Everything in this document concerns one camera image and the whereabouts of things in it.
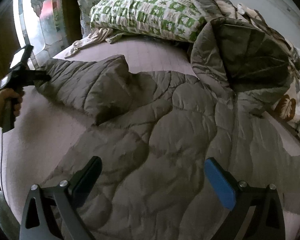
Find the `person's left hand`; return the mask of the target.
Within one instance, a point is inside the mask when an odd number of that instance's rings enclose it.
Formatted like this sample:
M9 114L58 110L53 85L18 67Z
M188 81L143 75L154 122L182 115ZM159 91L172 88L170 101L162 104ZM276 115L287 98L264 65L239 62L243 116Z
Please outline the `person's left hand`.
M17 104L14 107L14 116L18 117L20 115L21 103L23 101L24 94L25 92L23 90L18 93L11 88L3 89L0 91L0 123L1 123L1 117L4 110L5 101L9 98L17 99Z

